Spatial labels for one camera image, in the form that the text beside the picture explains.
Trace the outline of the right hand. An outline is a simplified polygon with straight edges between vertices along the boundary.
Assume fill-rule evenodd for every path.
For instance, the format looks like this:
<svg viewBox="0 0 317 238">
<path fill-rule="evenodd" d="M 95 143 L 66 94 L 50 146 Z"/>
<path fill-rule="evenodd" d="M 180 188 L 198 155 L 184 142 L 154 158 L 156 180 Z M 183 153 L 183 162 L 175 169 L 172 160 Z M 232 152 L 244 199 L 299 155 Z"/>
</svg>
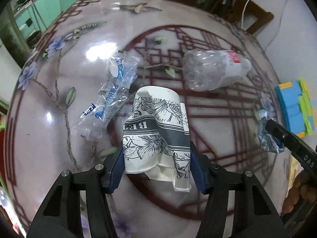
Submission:
<svg viewBox="0 0 317 238">
<path fill-rule="evenodd" d="M 282 206 L 282 213 L 291 213 L 295 204 L 299 201 L 300 197 L 308 200 L 311 203 L 316 201 L 316 189 L 308 186 L 304 182 L 308 180 L 308 173 L 302 170 L 295 178 L 292 187 L 288 191 Z"/>
</svg>

